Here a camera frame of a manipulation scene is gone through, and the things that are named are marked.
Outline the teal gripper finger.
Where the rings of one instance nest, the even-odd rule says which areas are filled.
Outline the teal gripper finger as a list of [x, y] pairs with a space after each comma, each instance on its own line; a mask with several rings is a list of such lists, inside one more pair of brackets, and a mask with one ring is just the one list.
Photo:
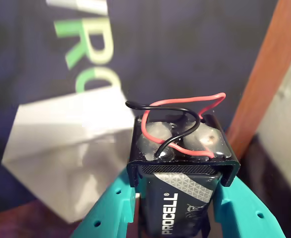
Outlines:
[[125, 238], [134, 221], [136, 192], [122, 171], [75, 229], [72, 238]]
[[276, 217], [238, 177], [229, 187], [217, 186], [213, 206], [224, 238], [285, 237]]

